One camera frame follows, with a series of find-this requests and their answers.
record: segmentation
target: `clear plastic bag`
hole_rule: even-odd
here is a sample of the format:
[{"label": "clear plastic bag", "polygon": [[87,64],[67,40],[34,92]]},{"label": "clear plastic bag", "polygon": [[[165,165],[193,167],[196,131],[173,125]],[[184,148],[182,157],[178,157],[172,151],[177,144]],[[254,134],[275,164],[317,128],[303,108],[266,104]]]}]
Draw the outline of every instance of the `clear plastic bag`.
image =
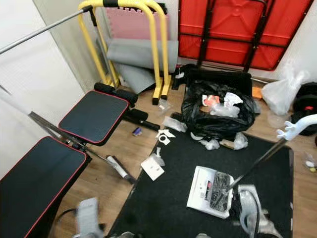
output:
[{"label": "clear plastic bag", "polygon": [[231,117],[237,118],[240,112],[240,108],[236,106],[224,106],[222,103],[216,104],[212,107],[210,115],[219,117]]},{"label": "clear plastic bag", "polygon": [[200,140],[199,142],[204,145],[207,150],[214,150],[220,147],[219,142],[215,139],[211,139],[209,142],[206,140]]},{"label": "clear plastic bag", "polygon": [[234,150],[241,150],[242,148],[245,148],[248,146],[248,139],[245,137],[244,134],[239,132],[236,134],[233,144],[234,144],[233,146]]},{"label": "clear plastic bag", "polygon": [[180,132],[186,132],[187,126],[185,123],[180,122],[176,119],[165,117],[163,121],[163,125],[170,127],[174,130],[180,131]]},{"label": "clear plastic bag", "polygon": [[262,96],[269,108],[281,116],[288,112],[298,90],[302,84],[312,82],[307,71],[300,71],[295,75],[294,68],[289,62],[286,65],[284,79],[269,83],[262,89]]},{"label": "clear plastic bag", "polygon": [[162,157],[160,156],[160,147],[157,147],[157,152],[156,153],[152,153],[149,158],[152,157],[160,166],[165,166],[165,162],[162,159]]},{"label": "clear plastic bag", "polygon": [[169,103],[167,100],[160,99],[158,101],[158,108],[159,108],[158,114],[163,115],[172,108],[172,104]]}]

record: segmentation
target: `white label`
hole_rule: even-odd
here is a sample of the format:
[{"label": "white label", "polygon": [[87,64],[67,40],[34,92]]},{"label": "white label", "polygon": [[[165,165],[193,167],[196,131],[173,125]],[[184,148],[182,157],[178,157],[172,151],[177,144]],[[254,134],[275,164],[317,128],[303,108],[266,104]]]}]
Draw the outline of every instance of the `white label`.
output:
[{"label": "white label", "polygon": [[151,156],[141,163],[141,167],[153,181],[164,173],[162,167]]}]

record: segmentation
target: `black foam roller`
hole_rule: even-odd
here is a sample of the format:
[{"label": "black foam roller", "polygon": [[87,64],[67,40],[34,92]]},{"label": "black foam roller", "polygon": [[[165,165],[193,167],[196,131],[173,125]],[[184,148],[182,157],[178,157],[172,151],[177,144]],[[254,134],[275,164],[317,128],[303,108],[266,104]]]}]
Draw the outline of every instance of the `black foam roller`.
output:
[{"label": "black foam roller", "polygon": [[105,85],[103,83],[95,83],[94,89],[98,92],[108,93],[108,94],[112,94],[112,95],[114,95],[114,90],[115,90],[114,87]]},{"label": "black foam roller", "polygon": [[295,112],[310,111],[310,114],[317,113],[317,96],[305,95],[295,99],[293,103],[293,110]]},{"label": "black foam roller", "polygon": [[137,118],[139,120],[147,120],[149,114],[146,112],[137,110],[137,109],[132,109],[126,113],[129,117]]},{"label": "black foam roller", "polygon": [[122,89],[117,90],[114,95],[117,97],[123,98],[130,102],[130,104],[135,104],[138,100],[138,95],[135,93],[131,93]]}]

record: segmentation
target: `white paper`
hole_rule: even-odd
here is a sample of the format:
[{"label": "white paper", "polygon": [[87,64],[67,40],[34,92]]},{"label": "white paper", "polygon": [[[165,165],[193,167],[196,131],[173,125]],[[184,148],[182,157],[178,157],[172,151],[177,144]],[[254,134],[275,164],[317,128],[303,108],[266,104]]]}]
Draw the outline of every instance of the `white paper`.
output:
[{"label": "white paper", "polygon": [[243,100],[234,93],[226,93],[226,96],[224,97],[224,105],[227,106],[233,106],[235,104],[242,103]]},{"label": "white paper", "polygon": [[164,173],[162,167],[151,156],[141,163],[141,167],[153,181]]}]

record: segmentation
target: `black rug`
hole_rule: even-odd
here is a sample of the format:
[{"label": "black rug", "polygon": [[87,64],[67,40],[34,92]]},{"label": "black rug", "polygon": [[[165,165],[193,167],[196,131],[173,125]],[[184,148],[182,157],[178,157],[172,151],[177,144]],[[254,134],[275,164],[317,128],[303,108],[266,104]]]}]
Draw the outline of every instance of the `black rug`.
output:
[{"label": "black rug", "polygon": [[[125,231],[142,233],[145,238],[195,238],[206,233],[211,238],[244,238],[238,217],[226,220],[187,208],[187,199],[196,166],[209,167],[235,179],[273,143],[248,136],[249,146],[240,151],[224,147],[208,151],[188,133],[170,129],[176,136],[161,147],[165,173],[152,181],[142,171],[110,234]],[[241,184],[254,184],[263,209],[284,238],[292,237],[293,152],[284,147],[255,169]]]}]

